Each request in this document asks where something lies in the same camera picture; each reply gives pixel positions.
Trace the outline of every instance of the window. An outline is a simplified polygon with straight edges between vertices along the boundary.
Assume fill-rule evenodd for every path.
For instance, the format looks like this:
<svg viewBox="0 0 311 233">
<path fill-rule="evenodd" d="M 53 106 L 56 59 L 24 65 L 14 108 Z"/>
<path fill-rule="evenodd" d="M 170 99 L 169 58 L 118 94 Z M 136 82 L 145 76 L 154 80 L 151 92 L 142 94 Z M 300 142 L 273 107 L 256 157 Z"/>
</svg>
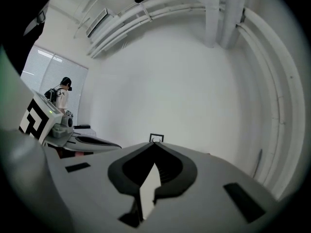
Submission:
<svg viewBox="0 0 311 233">
<path fill-rule="evenodd" d="M 88 69 L 52 52 L 33 46 L 21 79 L 25 84 L 41 94 L 54 88 L 64 77 L 71 79 L 68 110 L 73 113 L 73 125 L 77 125 L 80 95 Z"/>
</svg>

